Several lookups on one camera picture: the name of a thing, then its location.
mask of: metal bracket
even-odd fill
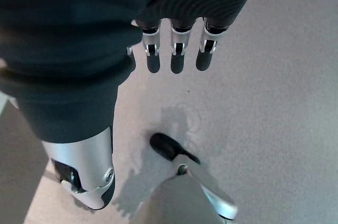
[[[222,217],[233,220],[238,208],[235,202],[217,185],[216,180],[199,164],[186,155],[178,155],[173,160],[174,175],[188,174],[201,185],[206,197]]]
[[[204,53],[206,42],[213,41],[213,46],[211,50],[208,51],[210,54],[213,54],[216,49],[217,42],[222,38],[225,30],[222,33],[213,34],[206,28],[207,23],[208,23],[207,21],[204,21],[204,27],[203,27],[201,41],[200,41],[200,51]]]

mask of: screw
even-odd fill
[[[109,182],[111,180],[113,173],[114,173],[113,170],[109,171],[109,173],[108,173],[108,175],[106,177],[106,182]]]

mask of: floor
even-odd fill
[[[198,20],[179,75],[170,72],[167,20],[161,28],[159,73],[147,71],[142,46],[134,47],[137,68],[120,86],[115,110],[117,184],[107,208],[88,210],[66,194],[52,167],[43,171],[46,158],[39,144],[29,152],[30,158],[39,153],[39,161],[26,160],[26,146],[16,146],[26,165],[39,163],[32,174],[24,173],[31,179],[26,201],[44,172],[29,210],[28,204],[17,204],[18,212],[28,210],[25,224],[128,223],[169,174],[170,163],[147,142],[157,131],[200,157],[237,203],[237,223],[337,222],[338,0],[248,0],[206,72],[194,65],[201,28]],[[0,132],[5,148],[4,137],[34,137],[10,104],[0,118]],[[1,162],[5,174],[12,172],[7,162]],[[1,184],[15,191],[18,180],[7,183],[2,176]],[[19,196],[4,199],[20,202]],[[8,210],[0,216],[12,215]]]

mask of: robotic hand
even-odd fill
[[[157,72],[160,22],[171,19],[171,69],[180,73],[193,23],[203,17],[196,67],[206,70],[245,2],[0,0],[0,89],[16,99],[61,185],[104,208],[115,189],[112,121],[118,85],[135,68],[131,46],[143,37],[149,71]]]

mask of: dark sleeve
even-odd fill
[[[37,136],[76,142],[112,125],[117,88],[133,71],[126,48],[148,0],[0,0],[0,90]]]

